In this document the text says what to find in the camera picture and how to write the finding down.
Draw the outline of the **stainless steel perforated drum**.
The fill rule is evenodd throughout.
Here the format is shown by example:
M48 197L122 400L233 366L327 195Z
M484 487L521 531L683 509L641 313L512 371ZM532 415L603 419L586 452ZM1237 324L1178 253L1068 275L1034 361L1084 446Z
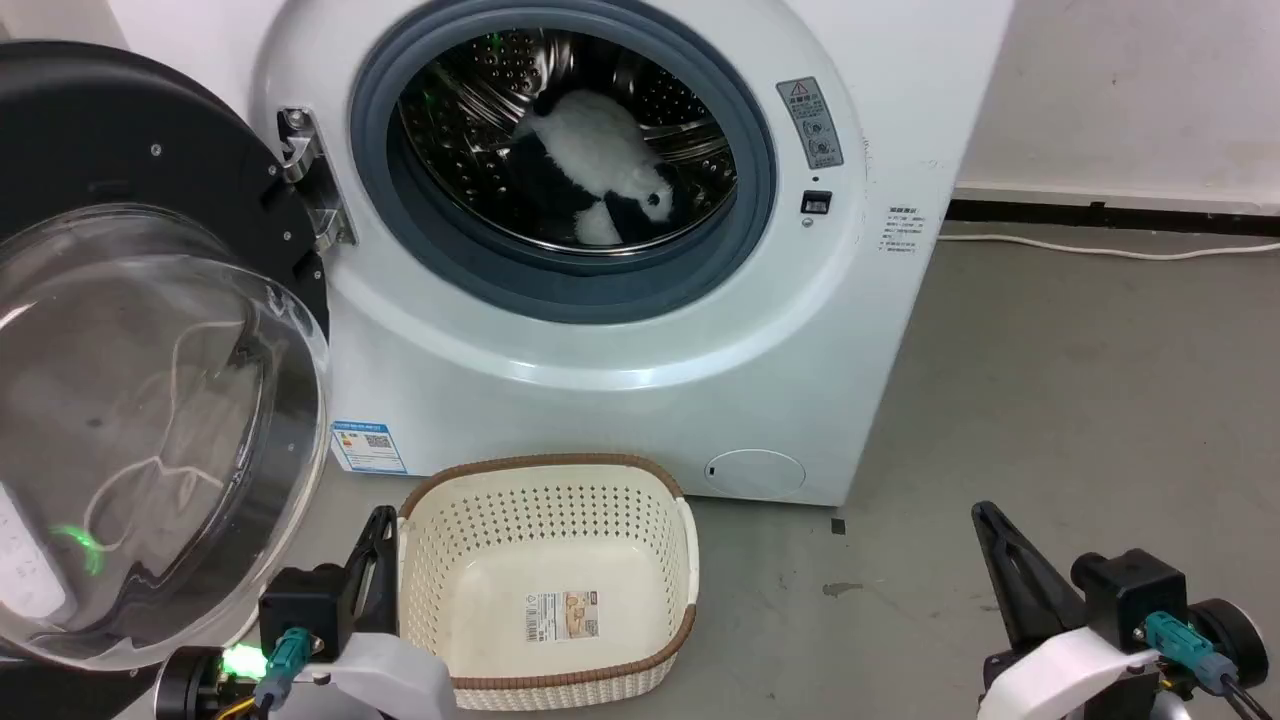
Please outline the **stainless steel perforated drum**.
M540 97L589 88L617 101L671 164L684 218L652 240L593 247L540 209L509 169L509 146ZM527 246L580 256L668 243L719 215L737 191L728 140L699 96L659 61L594 35L509 28L465 40L399 96L404 136L434 184L472 219Z

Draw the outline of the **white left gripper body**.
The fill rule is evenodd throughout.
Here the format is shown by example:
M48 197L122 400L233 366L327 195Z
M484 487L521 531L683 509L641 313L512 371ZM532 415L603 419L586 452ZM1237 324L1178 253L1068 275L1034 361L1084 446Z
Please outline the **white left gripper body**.
M355 633L338 659L300 676L300 720L457 720L442 659L398 635Z

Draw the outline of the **paper product label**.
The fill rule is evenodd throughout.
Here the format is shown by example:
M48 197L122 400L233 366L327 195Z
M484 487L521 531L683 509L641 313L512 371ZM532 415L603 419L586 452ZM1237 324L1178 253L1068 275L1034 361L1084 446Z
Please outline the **paper product label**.
M559 643L596 638L600 634L599 607L596 591L525 594L525 641Z

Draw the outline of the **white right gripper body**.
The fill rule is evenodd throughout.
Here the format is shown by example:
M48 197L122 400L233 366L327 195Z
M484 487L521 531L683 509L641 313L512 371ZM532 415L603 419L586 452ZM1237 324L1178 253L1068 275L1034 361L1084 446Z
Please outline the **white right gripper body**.
M1062 720L1157 657L1151 648L1125 653L1088 628L1056 635L995 678L978 720Z

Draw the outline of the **grey warning sticker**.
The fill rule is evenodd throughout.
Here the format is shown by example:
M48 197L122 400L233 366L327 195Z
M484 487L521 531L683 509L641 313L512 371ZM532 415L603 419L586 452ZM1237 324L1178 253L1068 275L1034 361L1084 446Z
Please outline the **grey warning sticker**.
M786 79L774 87L794 123L808 167L812 170L841 167L838 128L817 78Z

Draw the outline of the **black baseboard strip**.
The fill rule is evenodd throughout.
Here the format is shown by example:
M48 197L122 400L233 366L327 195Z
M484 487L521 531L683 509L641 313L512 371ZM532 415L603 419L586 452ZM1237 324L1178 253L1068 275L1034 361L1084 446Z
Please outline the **black baseboard strip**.
M1106 202L1056 205L1041 202L1002 202L954 200L947 222L1069 225L1116 231L1155 231L1260 237L1280 241L1280 217L1222 211L1166 211L1112 208Z

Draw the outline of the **blue energy label sticker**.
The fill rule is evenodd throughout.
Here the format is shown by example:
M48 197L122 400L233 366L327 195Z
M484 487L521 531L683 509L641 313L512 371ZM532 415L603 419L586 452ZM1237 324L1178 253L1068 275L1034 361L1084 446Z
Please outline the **blue energy label sticker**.
M401 452L385 424L333 421L330 450L352 473L408 475Z

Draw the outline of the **black round glass washer door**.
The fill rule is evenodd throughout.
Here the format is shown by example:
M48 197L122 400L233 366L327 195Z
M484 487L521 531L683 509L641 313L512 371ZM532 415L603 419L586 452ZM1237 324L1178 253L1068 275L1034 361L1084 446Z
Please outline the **black round glass washer door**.
M220 644L317 486L314 223L250 126L116 47L0 42L0 662Z

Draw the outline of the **black and white panda plush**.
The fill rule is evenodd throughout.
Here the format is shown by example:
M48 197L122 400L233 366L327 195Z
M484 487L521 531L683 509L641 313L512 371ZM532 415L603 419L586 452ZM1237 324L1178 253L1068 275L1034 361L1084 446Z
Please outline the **black and white panda plush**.
M677 170L635 117L589 88L539 94L515 127L506 165L539 214L582 246L648 242L691 213Z

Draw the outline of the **round white filter cover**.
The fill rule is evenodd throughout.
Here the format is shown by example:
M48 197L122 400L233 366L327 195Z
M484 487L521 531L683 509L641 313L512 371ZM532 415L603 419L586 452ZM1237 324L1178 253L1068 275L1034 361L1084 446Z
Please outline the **round white filter cover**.
M704 479L724 497L776 501L803 488L806 473L786 454L737 448L713 457L704 468Z

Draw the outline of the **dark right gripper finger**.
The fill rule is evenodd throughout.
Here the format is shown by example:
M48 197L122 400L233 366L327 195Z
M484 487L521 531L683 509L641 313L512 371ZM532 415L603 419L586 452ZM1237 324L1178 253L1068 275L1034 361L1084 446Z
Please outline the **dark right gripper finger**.
M1076 589L996 503L974 503L972 520L1012 652L1085 625Z

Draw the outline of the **metal door hinge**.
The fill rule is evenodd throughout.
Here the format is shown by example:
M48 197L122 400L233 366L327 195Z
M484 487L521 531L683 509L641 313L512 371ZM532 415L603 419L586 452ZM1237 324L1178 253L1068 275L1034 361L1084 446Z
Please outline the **metal door hinge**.
M284 177L307 209L315 250L325 254L335 246L356 246L358 238L314 113L307 108L280 108L276 129Z

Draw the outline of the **white front-load washing machine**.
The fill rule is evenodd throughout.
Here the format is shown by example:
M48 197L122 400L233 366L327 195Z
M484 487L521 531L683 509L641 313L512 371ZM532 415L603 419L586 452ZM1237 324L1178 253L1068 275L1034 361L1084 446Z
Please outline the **white front-load washing machine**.
M274 142L317 120L356 246L325 255L333 421L389 427L410 477L534 454L632 454L694 495L737 448L805 469L772 502L850 493L1018 0L646 0L746 77L774 142L760 246L717 290L644 322L572 325L493 307L407 254L355 165L370 50L428 0L102 0L122 45L214 91ZM841 167L812 170L776 85L815 77ZM803 215L805 190L833 193ZM925 217L878 250L890 208Z

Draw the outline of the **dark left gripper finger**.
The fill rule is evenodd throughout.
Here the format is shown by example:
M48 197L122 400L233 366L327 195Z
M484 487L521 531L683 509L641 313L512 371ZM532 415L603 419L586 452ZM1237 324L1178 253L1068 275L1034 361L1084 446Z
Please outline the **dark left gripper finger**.
M372 629L399 634L399 536L396 512L374 512Z
M380 633L372 629L374 512L390 512L390 505L376 506L369 514L347 560L346 584L340 597L343 641L355 633Z

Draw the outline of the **small printed text label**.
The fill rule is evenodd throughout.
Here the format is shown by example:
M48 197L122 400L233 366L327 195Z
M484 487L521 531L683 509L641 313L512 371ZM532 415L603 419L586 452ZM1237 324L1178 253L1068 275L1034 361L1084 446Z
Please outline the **small printed text label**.
M878 250L915 254L922 246L925 227L925 217L916 208L890 208L879 232Z

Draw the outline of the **cream plastic laundry basket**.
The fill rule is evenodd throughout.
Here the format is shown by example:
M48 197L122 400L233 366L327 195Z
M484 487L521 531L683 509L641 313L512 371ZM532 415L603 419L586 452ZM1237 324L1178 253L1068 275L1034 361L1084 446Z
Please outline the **cream plastic laundry basket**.
M448 468L399 509L399 634L463 710L581 708L654 691L692 632L700 548L652 460L548 454ZM525 594L596 591L600 634L527 643Z

